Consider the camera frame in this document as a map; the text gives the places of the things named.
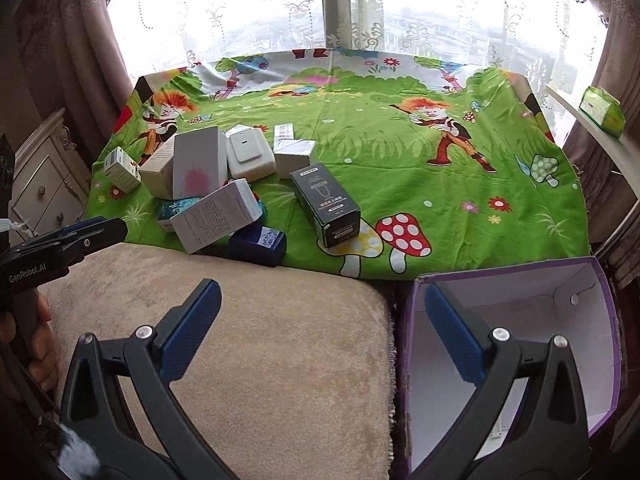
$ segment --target beige plush fabric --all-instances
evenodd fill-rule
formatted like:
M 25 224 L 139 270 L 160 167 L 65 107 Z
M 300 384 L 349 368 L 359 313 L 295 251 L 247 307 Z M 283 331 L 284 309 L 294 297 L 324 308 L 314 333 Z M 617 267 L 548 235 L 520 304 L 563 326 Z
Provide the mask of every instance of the beige plush fabric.
M 172 390 L 220 457 L 242 480 L 385 479 L 388 309 L 363 282 L 119 244 L 40 288 L 62 375 L 82 332 L 128 336 L 202 278 L 220 284 L 222 309 Z M 123 386 L 143 438 L 160 450 Z

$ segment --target silver bolt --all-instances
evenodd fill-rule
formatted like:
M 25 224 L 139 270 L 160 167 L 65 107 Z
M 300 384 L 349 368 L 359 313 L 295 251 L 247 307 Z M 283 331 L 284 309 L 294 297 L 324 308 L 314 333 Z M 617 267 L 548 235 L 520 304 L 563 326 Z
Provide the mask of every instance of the silver bolt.
M 563 335 L 557 335 L 554 337 L 554 345 L 556 345 L 558 348 L 565 348 L 568 344 L 569 342 Z
M 497 339 L 498 341 L 507 341 L 511 337 L 509 331 L 500 326 L 498 328 L 494 328 L 492 335 L 494 336 L 494 339 Z
M 153 332 L 154 332 L 154 329 L 151 328 L 149 325 L 143 325 L 136 330 L 136 337 L 138 339 L 146 339 L 147 337 L 152 335 Z
M 93 340 L 94 340 L 94 335 L 89 332 L 85 332 L 78 338 L 78 342 L 81 345 L 88 345 Z

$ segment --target cartoon print blanket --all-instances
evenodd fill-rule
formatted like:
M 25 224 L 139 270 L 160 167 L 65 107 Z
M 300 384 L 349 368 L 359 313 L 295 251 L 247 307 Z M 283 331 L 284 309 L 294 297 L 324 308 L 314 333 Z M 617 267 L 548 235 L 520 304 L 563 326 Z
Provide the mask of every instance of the cartoon print blanket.
M 127 241 L 181 250 L 144 186 L 110 186 L 115 146 L 144 161 L 176 131 L 292 123 L 362 210 L 358 237 L 327 249 L 274 174 L 252 187 L 286 232 L 284 265 L 354 278 L 522 264 L 589 253 L 578 179 L 523 76 L 349 50 L 258 54 L 139 79 L 94 164 L 88 215 L 119 216 Z M 218 245 L 224 246 L 226 240 Z

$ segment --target wall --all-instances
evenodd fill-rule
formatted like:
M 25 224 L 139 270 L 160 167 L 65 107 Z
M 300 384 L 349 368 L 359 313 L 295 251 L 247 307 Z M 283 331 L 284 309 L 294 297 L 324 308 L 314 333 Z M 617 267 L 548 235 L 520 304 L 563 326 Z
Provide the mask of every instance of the wall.
M 0 25 L 0 74 L 0 134 L 17 150 L 42 120 L 27 86 L 13 25 Z

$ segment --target green package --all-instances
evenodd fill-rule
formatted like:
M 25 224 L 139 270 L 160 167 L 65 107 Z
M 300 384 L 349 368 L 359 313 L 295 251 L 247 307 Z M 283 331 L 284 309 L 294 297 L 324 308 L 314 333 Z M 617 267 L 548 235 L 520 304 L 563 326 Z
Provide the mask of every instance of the green package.
M 589 86 L 582 96 L 580 110 L 609 135 L 620 138 L 625 129 L 625 116 L 620 101 L 603 88 Z

